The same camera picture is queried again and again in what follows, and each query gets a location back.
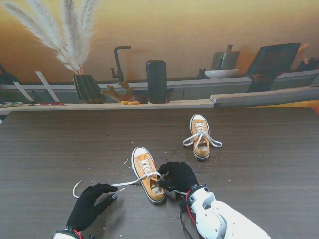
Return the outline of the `right robot hand black glove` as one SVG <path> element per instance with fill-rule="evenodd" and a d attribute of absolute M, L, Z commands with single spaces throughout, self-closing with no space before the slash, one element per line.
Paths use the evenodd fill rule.
<path fill-rule="evenodd" d="M 180 191 L 187 193 L 194 185 L 199 185 L 192 168 L 185 162 L 167 162 L 163 164 L 158 173 L 167 174 L 168 179 L 159 180 L 156 185 L 167 191 Z"/>

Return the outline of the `left robot hand black glove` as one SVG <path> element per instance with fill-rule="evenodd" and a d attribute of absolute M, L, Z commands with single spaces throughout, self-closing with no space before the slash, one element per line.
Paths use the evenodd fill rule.
<path fill-rule="evenodd" d="M 66 223 L 67 228 L 78 232 L 86 230 L 117 199 L 116 191 L 117 187 L 100 183 L 86 188 L 75 203 Z M 111 194 L 95 205 L 96 200 L 104 193 Z"/>

